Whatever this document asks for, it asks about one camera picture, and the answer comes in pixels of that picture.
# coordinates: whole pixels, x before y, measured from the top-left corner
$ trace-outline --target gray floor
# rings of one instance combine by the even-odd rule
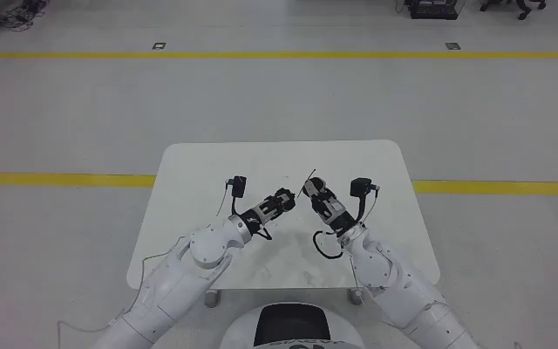
[[[556,51],[550,3],[411,21],[388,0],[65,0],[2,51]],[[177,142],[391,139],[412,179],[558,181],[555,60],[0,60],[0,172],[155,174]],[[0,347],[104,325],[149,189],[0,187]],[[420,195],[439,287],[486,348],[555,345],[556,197]],[[228,291],[156,347],[216,348],[251,308],[326,306],[369,348],[413,347],[342,291]],[[63,348],[96,335],[65,331]]]

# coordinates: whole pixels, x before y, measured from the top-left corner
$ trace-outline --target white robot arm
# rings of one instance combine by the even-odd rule
[[[142,283],[132,309],[119,317],[92,349],[150,348],[186,315],[227,269],[232,260],[229,248],[243,248],[254,234],[271,239],[264,225],[293,209],[295,196],[281,188],[252,209],[236,214],[235,198],[242,197],[245,183],[244,177],[236,176],[231,180],[234,214],[223,226],[207,227],[194,232],[189,238],[179,239]],[[198,277],[188,270],[181,262],[188,250],[199,267],[214,270],[211,275]]]
[[[360,199],[358,217],[354,219],[322,179],[308,179],[303,187],[312,208],[350,253],[357,280],[382,309],[386,323],[423,349],[478,349],[436,287],[389,243],[375,239],[359,221],[365,197],[372,190],[378,197],[379,187],[369,179],[358,178],[351,183],[351,196]]]

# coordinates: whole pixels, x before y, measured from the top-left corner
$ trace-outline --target white table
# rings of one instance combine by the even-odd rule
[[[274,143],[194,143],[169,147],[160,164],[138,242],[127,274],[140,284],[141,260],[167,251],[177,238],[215,222],[224,181],[246,176],[239,212],[259,203],[280,187],[296,194],[312,169],[357,215],[358,199],[350,197],[350,181],[369,177],[381,187],[378,203],[366,224],[378,238],[388,239],[433,283],[439,268],[420,214],[403,156],[390,140],[301,141]],[[369,195],[371,204],[373,195]],[[230,215],[230,190],[218,220]],[[272,241],[254,236],[214,289],[351,288],[355,281],[347,256],[327,260],[312,243],[316,230],[327,229],[301,195],[296,207],[268,225]],[[338,252],[332,236],[318,240],[330,254]],[[188,254],[186,263],[193,264]],[[160,260],[146,263],[146,275]]]

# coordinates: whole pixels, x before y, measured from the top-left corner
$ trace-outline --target chair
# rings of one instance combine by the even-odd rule
[[[484,12],[488,9],[488,6],[495,5],[497,3],[501,3],[502,1],[503,0],[487,0],[487,2],[485,4],[480,6],[480,10]],[[522,21],[523,19],[527,18],[527,15],[531,12],[531,8],[525,4],[525,0],[515,0],[515,1],[517,3],[517,6],[523,11],[517,17],[517,19]],[[539,5],[537,6],[537,8],[539,10],[542,10],[545,7],[547,7],[546,0],[529,0],[529,1],[531,3],[539,3]],[[512,3],[512,0],[506,0],[506,3]]]

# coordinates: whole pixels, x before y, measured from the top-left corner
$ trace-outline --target yellow floor line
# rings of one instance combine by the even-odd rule
[[[557,59],[558,51],[0,52],[0,59]]]
[[[154,175],[0,173],[0,185],[151,188]],[[558,195],[553,181],[413,181],[417,194]]]
[[[152,188],[154,183],[154,175],[143,174],[0,173],[0,185],[13,186]]]
[[[558,195],[553,181],[413,181],[417,194]]]

